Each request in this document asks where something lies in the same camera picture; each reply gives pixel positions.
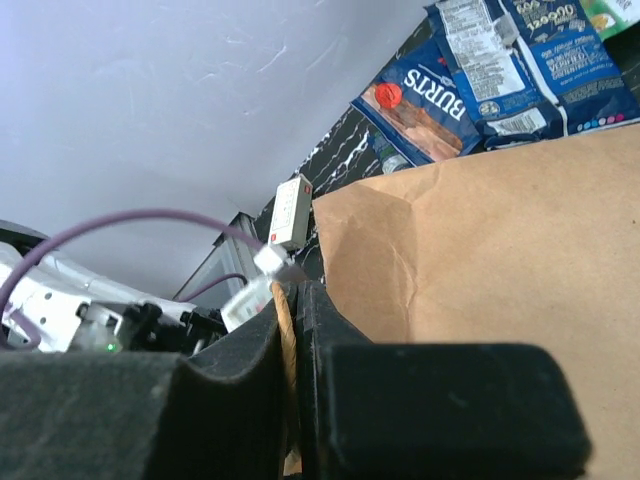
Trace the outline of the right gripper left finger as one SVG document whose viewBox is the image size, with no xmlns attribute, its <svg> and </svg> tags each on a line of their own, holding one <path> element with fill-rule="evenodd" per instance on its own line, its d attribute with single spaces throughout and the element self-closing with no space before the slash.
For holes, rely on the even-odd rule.
<svg viewBox="0 0 640 480">
<path fill-rule="evenodd" d="M 278 479 L 284 445 L 273 306 L 193 358 L 1 357 L 5 479 Z"/>
</svg>

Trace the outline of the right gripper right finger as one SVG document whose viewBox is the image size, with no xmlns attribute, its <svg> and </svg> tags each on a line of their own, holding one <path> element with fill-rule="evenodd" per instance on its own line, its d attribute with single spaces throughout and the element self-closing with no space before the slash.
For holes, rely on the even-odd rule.
<svg viewBox="0 0 640 480">
<path fill-rule="evenodd" d="M 306 479 L 575 479 L 590 438 L 570 385 L 523 343 L 375 343 L 325 287 L 297 289 Z"/>
</svg>

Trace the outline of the brown paper bag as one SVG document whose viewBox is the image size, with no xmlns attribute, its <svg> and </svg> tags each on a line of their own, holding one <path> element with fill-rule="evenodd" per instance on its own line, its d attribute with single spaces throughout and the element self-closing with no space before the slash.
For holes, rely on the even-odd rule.
<svg viewBox="0 0 640 480">
<path fill-rule="evenodd" d="M 377 341 L 523 341 L 561 364 L 593 479 L 639 475 L 639 129 L 362 180 L 313 203 L 329 295 Z"/>
</svg>

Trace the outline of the blue Burts crisps packet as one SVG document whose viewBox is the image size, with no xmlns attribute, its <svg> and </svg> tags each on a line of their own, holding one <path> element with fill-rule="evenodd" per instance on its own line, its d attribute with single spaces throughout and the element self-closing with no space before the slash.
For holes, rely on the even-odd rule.
<svg viewBox="0 0 640 480">
<path fill-rule="evenodd" d="M 432 38 L 392 61 L 352 106 L 414 166 L 468 155 L 482 141 Z"/>
</svg>

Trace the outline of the dark blue nutrition-label packet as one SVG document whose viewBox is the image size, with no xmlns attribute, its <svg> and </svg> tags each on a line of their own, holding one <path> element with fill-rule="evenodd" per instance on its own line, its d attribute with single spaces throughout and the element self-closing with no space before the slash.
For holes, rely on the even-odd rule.
<svg viewBox="0 0 640 480">
<path fill-rule="evenodd" d="M 638 122 L 638 101 L 579 2 L 433 1 L 425 10 L 485 149 Z"/>
</svg>

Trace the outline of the blue snack packet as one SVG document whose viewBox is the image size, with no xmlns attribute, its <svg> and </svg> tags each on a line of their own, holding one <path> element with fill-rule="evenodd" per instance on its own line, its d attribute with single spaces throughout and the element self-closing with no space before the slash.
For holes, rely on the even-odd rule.
<svg viewBox="0 0 640 480">
<path fill-rule="evenodd" d="M 368 139 L 368 143 L 378 159 L 384 174 L 391 174 L 413 167 L 380 132 L 375 131 L 372 133 Z"/>
</svg>

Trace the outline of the green white snack bag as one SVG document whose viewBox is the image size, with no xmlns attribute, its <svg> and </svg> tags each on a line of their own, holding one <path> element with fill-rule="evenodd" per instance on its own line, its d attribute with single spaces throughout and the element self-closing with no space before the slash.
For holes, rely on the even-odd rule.
<svg viewBox="0 0 640 480">
<path fill-rule="evenodd" d="M 639 22 L 639 0 L 581 0 L 581 5 L 602 40 Z"/>
</svg>

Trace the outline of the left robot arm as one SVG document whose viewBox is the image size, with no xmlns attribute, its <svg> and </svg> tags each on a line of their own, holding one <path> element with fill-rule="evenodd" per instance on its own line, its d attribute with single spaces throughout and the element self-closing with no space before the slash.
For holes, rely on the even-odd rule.
<svg viewBox="0 0 640 480">
<path fill-rule="evenodd" d="M 191 356 L 226 333 L 217 310 L 145 294 L 97 275 L 58 250 L 29 269 L 1 315 L 4 350 Z"/>
</svg>

